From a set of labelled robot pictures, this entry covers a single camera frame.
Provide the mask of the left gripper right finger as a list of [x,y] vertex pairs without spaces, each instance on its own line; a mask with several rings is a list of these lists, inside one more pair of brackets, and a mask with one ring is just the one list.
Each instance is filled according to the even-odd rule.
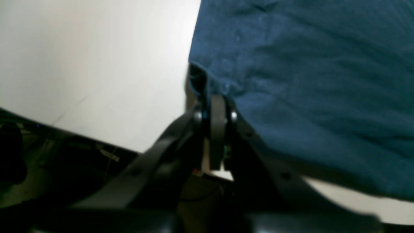
[[328,201],[266,147],[235,105],[210,101],[210,167],[230,171],[228,233],[381,233],[377,217]]

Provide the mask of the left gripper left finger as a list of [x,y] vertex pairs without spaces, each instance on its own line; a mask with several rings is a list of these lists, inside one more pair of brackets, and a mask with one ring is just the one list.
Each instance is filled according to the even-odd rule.
[[120,175],[71,209],[175,209],[185,181],[202,166],[204,134],[203,105],[195,104]]

